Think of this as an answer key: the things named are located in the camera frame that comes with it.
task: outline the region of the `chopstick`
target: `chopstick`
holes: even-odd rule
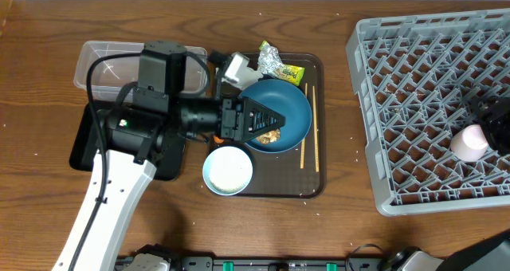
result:
[[[304,96],[306,96],[308,100],[308,83],[304,84]],[[303,141],[301,142],[301,169],[304,168],[304,141],[306,140],[306,136],[304,137]]]
[[[319,146],[317,144],[317,104],[316,104],[316,86],[313,89],[313,137],[316,149],[316,172],[319,172]]]

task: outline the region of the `yellow green wrapper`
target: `yellow green wrapper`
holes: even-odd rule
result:
[[[263,41],[261,46],[259,47],[259,50],[262,51],[263,49],[273,49],[273,67],[269,69],[267,72],[273,77],[276,77],[280,80],[287,81],[291,84],[294,84],[296,86],[300,85],[301,79],[303,79],[304,74],[304,68],[298,67],[295,65],[286,65],[281,62],[280,57],[278,56],[278,50],[274,47],[272,47],[267,41]]]

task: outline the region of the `lattice crate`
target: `lattice crate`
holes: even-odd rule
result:
[[[510,96],[510,10],[362,20],[347,55],[381,214],[510,204],[510,155],[449,150],[475,120],[469,99]]]

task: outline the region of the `wood table surface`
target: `wood table surface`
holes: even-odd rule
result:
[[[510,2],[15,0],[0,37],[0,269],[46,270],[64,247],[90,173],[69,167],[86,104],[73,84],[89,40],[169,39],[209,52],[313,53],[324,63],[325,192],[290,199],[223,198],[202,181],[192,143],[174,182],[153,182],[121,248],[145,244],[222,257],[345,257],[356,246],[417,245],[446,257],[508,228],[510,206],[387,218],[376,209],[365,131],[345,45],[364,18],[504,8]]]

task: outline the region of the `blue plate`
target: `blue plate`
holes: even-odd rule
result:
[[[250,85],[240,96],[256,100],[285,117],[285,126],[280,128],[280,140],[264,145],[252,139],[246,143],[249,147],[268,153],[288,151],[308,134],[312,125],[312,109],[303,92],[293,84],[282,80],[263,80]]]

